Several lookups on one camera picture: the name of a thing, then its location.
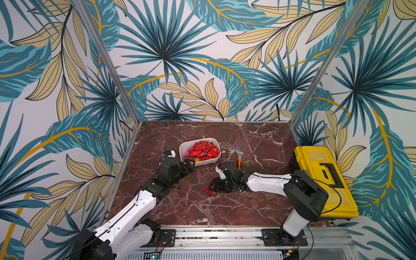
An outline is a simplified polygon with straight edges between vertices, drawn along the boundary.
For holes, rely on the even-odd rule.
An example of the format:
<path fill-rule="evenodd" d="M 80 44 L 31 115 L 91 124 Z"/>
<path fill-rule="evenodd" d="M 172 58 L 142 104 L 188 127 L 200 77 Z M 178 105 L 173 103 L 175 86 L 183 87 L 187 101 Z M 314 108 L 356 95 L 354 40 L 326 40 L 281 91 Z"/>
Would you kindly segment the yellow black toolbox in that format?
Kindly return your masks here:
<path fill-rule="evenodd" d="M 352 219 L 359 216 L 358 206 L 329 148 L 298 146 L 294 149 L 290 167 L 305 171 L 328 193 L 322 218 Z"/>

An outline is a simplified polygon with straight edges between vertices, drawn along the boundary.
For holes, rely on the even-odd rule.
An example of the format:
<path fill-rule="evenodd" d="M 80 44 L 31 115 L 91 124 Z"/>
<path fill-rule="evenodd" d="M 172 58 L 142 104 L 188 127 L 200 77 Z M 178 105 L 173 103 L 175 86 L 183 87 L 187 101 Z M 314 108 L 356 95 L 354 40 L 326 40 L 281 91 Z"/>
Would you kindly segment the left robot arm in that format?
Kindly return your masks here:
<path fill-rule="evenodd" d="M 83 231 L 76 236 L 68 259 L 123 260 L 139 247 L 151 241 L 157 242 L 160 226 L 142 218 L 195 168 L 196 163 L 192 159 L 181 161 L 173 155 L 166 156 L 160 162 L 158 171 L 122 210 L 94 231 Z"/>

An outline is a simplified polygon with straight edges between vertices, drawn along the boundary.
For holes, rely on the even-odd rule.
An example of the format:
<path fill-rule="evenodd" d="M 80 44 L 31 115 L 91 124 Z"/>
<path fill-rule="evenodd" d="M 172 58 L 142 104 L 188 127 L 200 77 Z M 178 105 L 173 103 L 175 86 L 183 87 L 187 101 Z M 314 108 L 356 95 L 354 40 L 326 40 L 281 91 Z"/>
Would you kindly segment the white plastic storage box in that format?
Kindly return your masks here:
<path fill-rule="evenodd" d="M 221 154 L 219 143 L 214 138 L 186 141 L 179 146 L 181 160 L 194 160 L 195 166 L 216 163 Z"/>

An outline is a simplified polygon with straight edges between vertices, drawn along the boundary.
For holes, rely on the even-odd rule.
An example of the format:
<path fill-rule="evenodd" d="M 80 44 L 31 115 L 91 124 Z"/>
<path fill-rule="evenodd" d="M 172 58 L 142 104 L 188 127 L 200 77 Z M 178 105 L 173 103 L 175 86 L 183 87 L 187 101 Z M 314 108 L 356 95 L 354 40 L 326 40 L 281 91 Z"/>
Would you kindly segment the aluminium front rail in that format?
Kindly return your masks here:
<path fill-rule="evenodd" d="M 161 229 L 176 230 L 173 248 L 142 248 L 141 246 L 135 251 L 160 248 L 161 251 L 157 255 L 161 259 L 358 260 L 360 258 L 352 237 L 342 227 L 307 227 L 303 231 L 308 245 L 297 248 L 264 245 L 261 230 L 278 229 L 278 227 L 167 225 L 160 226 Z"/>

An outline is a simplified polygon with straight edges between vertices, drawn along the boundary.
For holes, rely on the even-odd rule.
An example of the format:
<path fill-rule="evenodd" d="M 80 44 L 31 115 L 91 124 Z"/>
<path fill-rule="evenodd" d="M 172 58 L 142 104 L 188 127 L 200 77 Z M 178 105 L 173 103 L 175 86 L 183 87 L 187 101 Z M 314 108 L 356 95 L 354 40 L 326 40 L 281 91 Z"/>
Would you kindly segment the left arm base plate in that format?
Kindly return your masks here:
<path fill-rule="evenodd" d="M 152 236 L 149 243 L 142 246 L 142 248 L 173 248 L 176 241 L 175 229 L 161 229 Z"/>

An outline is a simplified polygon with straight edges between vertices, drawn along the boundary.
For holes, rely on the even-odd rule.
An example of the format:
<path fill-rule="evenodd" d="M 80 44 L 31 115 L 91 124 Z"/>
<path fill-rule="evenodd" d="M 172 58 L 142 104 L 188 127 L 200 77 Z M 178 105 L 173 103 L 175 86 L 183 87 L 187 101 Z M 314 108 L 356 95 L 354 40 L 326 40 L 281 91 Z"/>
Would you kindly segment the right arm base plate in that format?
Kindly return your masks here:
<path fill-rule="evenodd" d="M 308 245 L 303 230 L 293 237 L 284 230 L 280 229 L 262 229 L 262 240 L 266 247 L 305 247 Z"/>

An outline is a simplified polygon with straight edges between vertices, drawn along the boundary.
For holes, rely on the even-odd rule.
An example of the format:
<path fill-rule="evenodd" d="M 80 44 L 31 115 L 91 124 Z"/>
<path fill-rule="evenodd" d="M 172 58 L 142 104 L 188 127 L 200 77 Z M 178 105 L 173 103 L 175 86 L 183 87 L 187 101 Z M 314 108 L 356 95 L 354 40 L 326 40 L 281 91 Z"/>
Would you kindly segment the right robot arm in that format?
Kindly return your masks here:
<path fill-rule="evenodd" d="M 207 193 L 267 192 L 287 197 L 293 210 L 279 231 L 282 237 L 297 237 L 309 223 L 320 220 L 328 192 L 305 172 L 272 175 L 258 172 L 243 173 L 232 162 L 226 161 L 215 168 L 219 174 L 205 188 Z"/>

